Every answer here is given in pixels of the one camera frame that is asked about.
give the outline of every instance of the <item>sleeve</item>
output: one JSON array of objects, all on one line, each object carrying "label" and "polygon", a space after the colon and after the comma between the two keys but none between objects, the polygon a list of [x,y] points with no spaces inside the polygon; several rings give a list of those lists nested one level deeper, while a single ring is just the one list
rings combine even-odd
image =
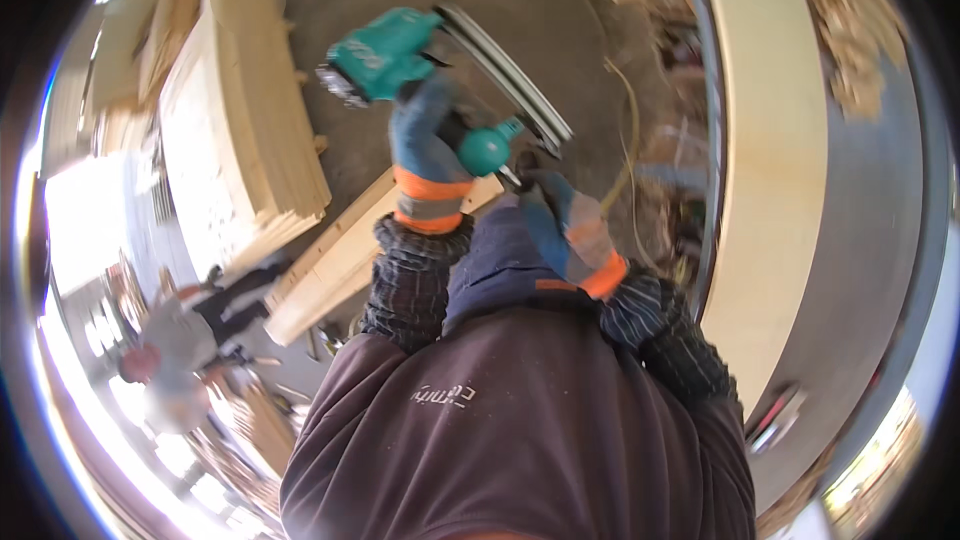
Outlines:
[{"label": "sleeve", "polygon": [[366,333],[351,338],[337,353],[280,484],[280,513],[288,530],[313,517],[367,407],[406,359],[395,343]]},{"label": "sleeve", "polygon": [[738,402],[737,381],[690,319],[684,294],[638,263],[630,263],[627,276],[601,306],[600,329],[630,347],[688,409],[715,397]]},{"label": "sleeve", "polygon": [[413,355],[443,330],[450,268],[470,250],[474,219],[465,214],[452,232],[426,235],[388,214],[376,222],[373,234],[383,254],[373,263],[360,331],[385,337]]},{"label": "sleeve", "polygon": [[700,402],[690,410],[700,440],[703,519],[700,537],[757,538],[754,479],[743,448],[743,409],[729,398]]}]

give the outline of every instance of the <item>nail gun handle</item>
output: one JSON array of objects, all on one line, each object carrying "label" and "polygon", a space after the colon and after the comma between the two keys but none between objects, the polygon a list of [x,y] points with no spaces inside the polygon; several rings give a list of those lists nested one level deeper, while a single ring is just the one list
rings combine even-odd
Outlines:
[{"label": "nail gun handle", "polygon": [[[403,105],[409,102],[423,83],[424,80],[417,79],[401,86],[394,99],[396,104]],[[467,125],[464,116],[458,111],[451,110],[443,118],[443,121],[439,123],[436,133],[437,137],[450,147],[453,152],[457,152],[464,143],[464,138],[466,138],[470,132],[471,127]]]}]

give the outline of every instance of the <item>work glove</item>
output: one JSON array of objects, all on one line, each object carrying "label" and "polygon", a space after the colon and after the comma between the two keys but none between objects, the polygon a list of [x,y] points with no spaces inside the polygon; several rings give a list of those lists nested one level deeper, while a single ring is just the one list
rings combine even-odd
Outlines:
[{"label": "work glove", "polygon": [[474,185],[474,176],[436,134],[453,96],[450,78],[434,73],[390,117],[393,178],[402,192],[393,218],[420,234],[456,229],[461,203]]},{"label": "work glove", "polygon": [[540,256],[564,280],[595,299],[609,298],[627,274],[596,199],[544,169],[525,175],[520,210]]}]

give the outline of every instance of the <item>plaid sleeve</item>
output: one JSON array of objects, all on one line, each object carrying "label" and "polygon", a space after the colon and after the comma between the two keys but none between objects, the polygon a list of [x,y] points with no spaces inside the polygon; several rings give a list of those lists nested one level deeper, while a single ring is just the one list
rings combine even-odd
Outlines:
[{"label": "plaid sleeve", "polygon": [[739,400],[737,380],[690,319],[684,294],[636,262],[600,310],[600,328],[629,346],[680,402],[690,407],[714,397]]},{"label": "plaid sleeve", "polygon": [[474,218],[465,214],[447,234],[418,234],[393,214],[373,226],[383,254],[373,263],[373,281],[360,331],[390,339],[408,355],[436,341],[447,316],[450,268],[468,253]]}]

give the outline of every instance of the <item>blue work glove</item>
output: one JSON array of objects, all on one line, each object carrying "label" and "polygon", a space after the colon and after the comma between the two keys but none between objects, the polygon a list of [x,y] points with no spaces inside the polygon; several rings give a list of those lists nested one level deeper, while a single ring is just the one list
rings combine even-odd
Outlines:
[{"label": "blue work glove", "polygon": [[533,184],[520,193],[520,210],[540,256],[592,298],[610,297],[627,261],[614,248],[600,203],[555,171],[534,169],[526,177]]},{"label": "blue work glove", "polygon": [[463,219],[461,203],[474,185],[474,176],[436,134],[453,94],[450,78],[434,73],[390,117],[393,178],[402,191],[393,218],[421,234],[456,229]]}]

